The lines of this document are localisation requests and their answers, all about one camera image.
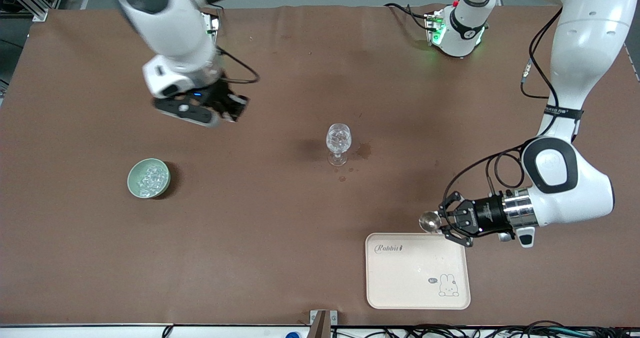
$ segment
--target rabbit logo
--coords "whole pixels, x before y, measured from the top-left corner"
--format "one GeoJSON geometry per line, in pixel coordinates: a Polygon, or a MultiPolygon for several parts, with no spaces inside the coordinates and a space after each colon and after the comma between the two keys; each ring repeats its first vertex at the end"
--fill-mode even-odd
{"type": "Polygon", "coordinates": [[[438,295],[441,297],[457,297],[460,295],[453,274],[442,274],[440,276],[440,291],[438,295]]]}

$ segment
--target bowl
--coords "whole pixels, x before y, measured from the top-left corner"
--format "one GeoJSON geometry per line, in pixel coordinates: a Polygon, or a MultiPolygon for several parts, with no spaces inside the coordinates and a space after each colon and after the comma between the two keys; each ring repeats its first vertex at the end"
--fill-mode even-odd
{"type": "Polygon", "coordinates": [[[160,159],[149,158],[138,162],[128,172],[126,186],[135,197],[157,197],[169,188],[171,173],[160,159]]]}

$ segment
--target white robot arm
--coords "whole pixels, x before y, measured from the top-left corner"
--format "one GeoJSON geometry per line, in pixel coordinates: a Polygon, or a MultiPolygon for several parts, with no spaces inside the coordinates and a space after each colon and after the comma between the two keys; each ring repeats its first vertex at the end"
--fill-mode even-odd
{"type": "Polygon", "coordinates": [[[216,46],[217,17],[200,12],[217,1],[115,0],[157,54],[142,68],[155,107],[204,126],[216,125],[217,114],[235,121],[248,102],[234,95],[226,83],[216,46]]]}
{"type": "MultiPolygon", "coordinates": [[[[487,1],[487,7],[491,6],[491,0],[487,1]]],[[[537,226],[585,221],[613,210],[615,197],[609,177],[591,166],[572,140],[578,133],[583,102],[622,48],[637,0],[554,1],[562,4],[562,14],[551,51],[553,89],[538,135],[521,146],[519,160],[533,186],[475,200],[454,192],[437,212],[420,218],[423,229],[439,228],[446,238],[465,246],[473,245],[474,237],[498,233],[502,241],[518,237],[523,247],[531,247],[537,226]],[[459,205],[449,211],[456,201],[459,205]],[[442,219],[450,224],[441,227],[442,219]]],[[[469,28],[482,27],[487,7],[469,7],[462,0],[456,8],[446,8],[440,13],[445,17],[444,28],[430,39],[449,55],[470,53],[476,40],[461,39],[464,31],[451,23],[464,17],[464,21],[474,21],[469,28]],[[460,7],[464,7],[464,14],[458,14],[460,7]]]]}

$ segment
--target water stain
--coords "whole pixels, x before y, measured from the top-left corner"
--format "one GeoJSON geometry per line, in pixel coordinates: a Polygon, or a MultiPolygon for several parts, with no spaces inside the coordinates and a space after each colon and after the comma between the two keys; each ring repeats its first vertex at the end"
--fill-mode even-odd
{"type": "Polygon", "coordinates": [[[371,144],[361,143],[358,147],[358,150],[356,151],[356,154],[363,159],[368,159],[371,156],[371,144]]]}

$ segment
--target brown table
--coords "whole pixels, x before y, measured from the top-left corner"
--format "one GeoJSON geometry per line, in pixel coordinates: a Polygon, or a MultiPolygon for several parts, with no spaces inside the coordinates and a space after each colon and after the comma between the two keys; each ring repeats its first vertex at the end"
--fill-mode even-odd
{"type": "MultiPolygon", "coordinates": [[[[333,308],[345,324],[640,326],[640,85],[624,52],[575,144],[614,183],[609,217],[541,228],[533,249],[477,240],[466,310],[366,301],[368,234],[419,231],[456,172],[535,134],[545,103],[519,80],[554,12],[497,8],[460,60],[386,8],[227,10],[221,45],[262,82],[234,87],[246,114],[211,130],[151,108],[140,67],[153,53],[118,12],[51,12],[0,109],[0,320],[295,323],[333,308]],[[334,169],[323,139],[336,122],[354,144],[334,169]],[[164,199],[127,190],[148,157],[170,162],[164,199]]],[[[454,187],[488,191],[482,169],[454,187]]]]}

